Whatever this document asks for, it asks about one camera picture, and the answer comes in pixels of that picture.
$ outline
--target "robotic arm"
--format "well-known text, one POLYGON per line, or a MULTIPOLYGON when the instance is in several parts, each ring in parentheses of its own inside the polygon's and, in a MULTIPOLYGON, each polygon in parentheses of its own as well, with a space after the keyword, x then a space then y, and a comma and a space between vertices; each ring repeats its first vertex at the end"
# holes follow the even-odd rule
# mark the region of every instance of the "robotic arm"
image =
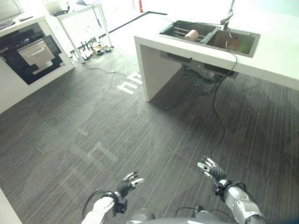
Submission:
POLYGON ((128 174, 118 185, 117 191, 106 191, 102 198, 97 200, 82 224, 103 224, 116 216, 117 213, 125 213, 127 210, 127 200, 124 197, 128 192, 135 189, 139 184, 144 182, 143 178, 137 179, 136 172, 128 174))
POLYGON ((228 180, 224 171, 208 157, 203 157, 197 165, 214 182, 216 195, 231 209, 237 223, 267 224, 256 203, 250 199, 245 184, 228 180))

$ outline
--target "red object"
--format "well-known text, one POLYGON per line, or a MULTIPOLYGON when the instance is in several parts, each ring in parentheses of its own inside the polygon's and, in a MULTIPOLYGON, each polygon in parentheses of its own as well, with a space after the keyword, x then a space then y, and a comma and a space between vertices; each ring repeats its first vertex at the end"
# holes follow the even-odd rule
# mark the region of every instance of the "red object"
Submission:
POLYGON ((139 12, 143 13, 141 0, 139 0, 139 12))

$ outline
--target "sink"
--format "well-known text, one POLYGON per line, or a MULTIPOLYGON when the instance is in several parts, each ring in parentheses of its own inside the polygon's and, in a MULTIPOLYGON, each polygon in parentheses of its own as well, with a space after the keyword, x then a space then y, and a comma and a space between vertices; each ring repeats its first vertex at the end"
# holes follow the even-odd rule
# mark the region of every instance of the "sink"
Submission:
POLYGON ((160 32, 160 35, 222 51, 227 51, 227 42, 228 49, 232 53, 253 57, 257 43, 261 36, 260 34, 230 29, 231 35, 234 37, 234 39, 232 39, 229 36, 229 32, 222 30, 221 28, 222 26, 215 26, 200 22, 176 21, 163 29, 160 32), (184 36, 193 29, 195 29, 199 34, 198 40, 195 42, 185 40, 184 36))
POLYGON ((227 43, 228 49, 233 53, 253 57, 260 34, 231 30, 231 35, 233 39, 230 38, 228 31, 217 30, 207 41, 206 45, 207 47, 227 51, 227 43))
POLYGON ((197 42, 191 42, 191 43, 199 43, 208 34, 212 34, 212 32, 216 29, 216 26, 179 20, 166 27, 164 30, 160 32, 160 34, 166 35, 170 38, 175 38, 175 39, 180 39, 182 41, 190 42, 184 40, 184 37, 190 30, 193 29, 197 31, 197 33, 199 34, 199 38, 197 42))

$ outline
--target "table leg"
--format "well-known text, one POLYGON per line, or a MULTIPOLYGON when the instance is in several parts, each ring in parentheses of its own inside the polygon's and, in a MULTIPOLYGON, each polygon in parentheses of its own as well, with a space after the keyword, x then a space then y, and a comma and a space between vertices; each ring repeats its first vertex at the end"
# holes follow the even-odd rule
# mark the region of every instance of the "table leg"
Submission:
POLYGON ((101 4, 97 4, 97 7, 99 9, 99 13, 100 13, 101 19, 103 21, 103 26, 104 26, 106 35, 107 35, 109 43, 110 43, 110 47, 113 47, 111 39, 110 39, 110 34, 109 34, 109 31, 108 31, 108 28, 107 28, 107 24, 106 24, 106 19, 104 17, 104 12, 103 12, 103 9, 102 9, 102 5, 101 4))
POLYGON ((180 63, 160 56, 160 51, 138 43, 137 58, 146 101, 150 101, 182 67, 180 63))
POLYGON ((59 18, 58 18, 58 21, 59 21, 59 23, 60 23, 62 29, 64 30, 65 34, 67 35, 68 39, 70 40, 70 42, 71 42, 71 44, 72 44, 72 46, 73 46, 73 48, 74 48, 76 54, 78 55, 79 61, 80 61, 81 63, 85 63, 84 58, 81 56, 80 51, 78 50, 78 48, 76 47, 75 43, 74 43, 73 40, 71 39, 71 36, 70 36, 69 33, 67 32, 67 30, 66 30, 66 28, 65 28, 65 26, 64 26, 64 23, 63 23, 59 18))

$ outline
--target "white table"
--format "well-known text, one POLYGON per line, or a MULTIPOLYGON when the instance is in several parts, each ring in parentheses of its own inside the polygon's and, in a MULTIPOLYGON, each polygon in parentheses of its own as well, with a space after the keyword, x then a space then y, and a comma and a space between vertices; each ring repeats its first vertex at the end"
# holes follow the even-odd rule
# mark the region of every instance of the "white table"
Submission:
POLYGON ((56 16, 56 18, 58 19, 62 29, 64 30, 65 34, 67 35, 68 39, 70 40, 76 54, 78 55, 79 57, 79 61, 81 63, 84 63, 84 59, 83 57, 81 56, 81 53, 79 52, 78 48, 76 47, 74 41, 72 40, 70 34, 68 33, 67 31, 67 28, 65 27, 64 23, 63 23, 63 20, 66 19, 66 18, 69 18, 71 16, 74 16, 74 15, 77 15, 79 13, 82 13, 82 12, 86 12, 88 10, 91 10, 91 9, 94 9, 94 8, 97 8, 99 10, 99 13, 100 13, 100 16, 101 16, 101 19, 103 21, 103 26, 104 26, 104 29, 105 29, 105 32, 106 32, 106 35, 107 35, 107 38, 109 40, 109 44, 110 44, 110 47, 112 47, 112 43, 111 43, 111 39, 110 39, 110 34, 109 34, 109 31, 108 31, 108 28, 107 28, 107 24, 106 24, 106 19, 105 19, 105 16, 104 16, 104 12, 103 12, 103 9, 102 9, 102 5, 100 2, 97 2, 97 3, 94 3, 94 4, 91 4, 91 5, 88 5, 88 6, 83 6, 83 5, 75 5, 71 8, 71 10, 66 13, 66 14, 63 14, 63 15, 59 15, 59 16, 56 16))
MULTIPOLYGON (((211 13, 197 22, 211 20, 211 13)), ((299 18, 275 13, 236 12, 229 23, 232 29, 261 35, 253 58, 238 56, 234 71, 299 90, 299 18)), ((235 58, 228 52, 187 43, 147 32, 135 35, 135 45, 144 86, 150 101, 181 68, 181 64, 164 59, 160 51, 208 63, 230 70, 235 58)))

